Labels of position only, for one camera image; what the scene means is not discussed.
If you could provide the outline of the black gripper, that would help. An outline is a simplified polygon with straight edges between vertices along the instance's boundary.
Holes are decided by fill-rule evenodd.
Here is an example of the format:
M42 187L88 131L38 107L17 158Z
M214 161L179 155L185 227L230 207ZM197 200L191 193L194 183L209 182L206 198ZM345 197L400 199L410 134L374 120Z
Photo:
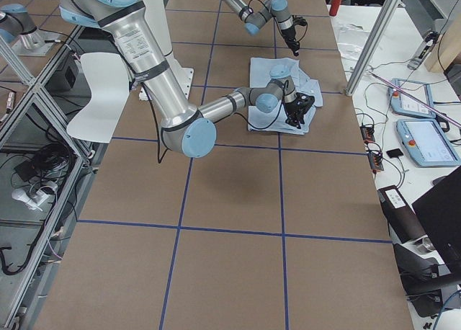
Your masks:
M294 26L280 30L280 34L285 41L287 47L293 52L293 55L299 56L300 42L296 38L296 30Z
M300 127L304 121L306 113L306 99L296 99L289 103L284 103L285 114L287 119L285 122L293 127Z

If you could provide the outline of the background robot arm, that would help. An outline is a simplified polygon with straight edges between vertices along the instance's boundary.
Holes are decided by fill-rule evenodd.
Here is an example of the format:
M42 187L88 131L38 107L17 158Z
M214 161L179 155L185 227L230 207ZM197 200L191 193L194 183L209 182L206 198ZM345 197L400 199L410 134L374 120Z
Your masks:
M35 50L45 44L42 33L22 4L1 7L1 36L8 43L18 37L27 50Z

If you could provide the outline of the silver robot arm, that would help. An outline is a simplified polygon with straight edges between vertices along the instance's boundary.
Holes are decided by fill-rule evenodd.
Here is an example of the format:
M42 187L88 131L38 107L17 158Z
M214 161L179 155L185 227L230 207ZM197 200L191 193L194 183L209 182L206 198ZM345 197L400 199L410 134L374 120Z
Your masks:
M243 0L222 1L238 15L250 35L256 35L266 23L273 19L287 47L294 56L299 56L300 41L296 37L295 27L297 25L307 27L308 23L303 17L290 13L287 0L258 0L261 4L259 11L251 8L250 4Z
M285 122L300 128L313 104L296 91L283 66L271 71L263 88L241 87L200 107L189 103L179 69L171 64L164 0L60 0L60 11L67 22L111 34L135 80L163 117L158 139L167 149L190 158L211 152L217 138L215 123L244 107L255 106L265 113L281 107Z

